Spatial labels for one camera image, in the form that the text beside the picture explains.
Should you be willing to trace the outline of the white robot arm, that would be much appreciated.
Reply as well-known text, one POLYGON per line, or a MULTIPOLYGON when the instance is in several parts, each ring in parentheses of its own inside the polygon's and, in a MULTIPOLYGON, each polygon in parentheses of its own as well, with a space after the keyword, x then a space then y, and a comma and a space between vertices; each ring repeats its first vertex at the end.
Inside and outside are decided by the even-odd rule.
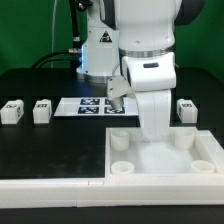
POLYGON ((112 107, 137 101, 142 135, 166 136, 176 86, 174 29, 191 23, 206 0, 77 0, 87 14, 78 76, 107 84, 112 107))

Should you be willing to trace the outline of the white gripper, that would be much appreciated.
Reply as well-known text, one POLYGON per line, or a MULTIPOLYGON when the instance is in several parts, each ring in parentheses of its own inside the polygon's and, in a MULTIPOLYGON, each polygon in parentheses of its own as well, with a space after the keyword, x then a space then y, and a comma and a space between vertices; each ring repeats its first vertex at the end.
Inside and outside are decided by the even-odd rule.
POLYGON ((142 136, 159 140, 168 133, 171 116, 171 90, 176 87, 173 52, 151 58, 122 58, 123 76, 107 83, 107 100, 113 109, 124 106, 123 97, 136 98, 142 136))

